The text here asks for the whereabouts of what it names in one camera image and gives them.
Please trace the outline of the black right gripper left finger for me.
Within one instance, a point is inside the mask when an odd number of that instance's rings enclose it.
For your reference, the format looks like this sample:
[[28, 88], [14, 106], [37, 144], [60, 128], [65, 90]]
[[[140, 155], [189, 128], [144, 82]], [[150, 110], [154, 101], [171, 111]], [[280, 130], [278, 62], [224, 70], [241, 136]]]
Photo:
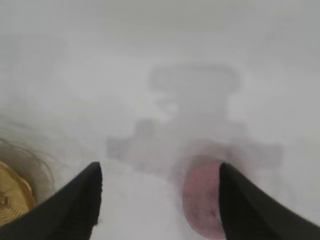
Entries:
[[92, 162], [34, 210], [0, 229], [2, 240], [88, 240], [98, 223], [102, 169]]

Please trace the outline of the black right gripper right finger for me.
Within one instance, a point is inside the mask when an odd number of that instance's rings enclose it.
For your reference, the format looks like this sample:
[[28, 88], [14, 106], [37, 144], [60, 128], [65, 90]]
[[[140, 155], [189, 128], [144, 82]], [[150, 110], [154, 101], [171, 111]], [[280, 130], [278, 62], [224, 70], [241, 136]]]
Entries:
[[219, 212], [228, 240], [319, 240], [320, 228], [264, 193], [229, 163], [219, 169]]

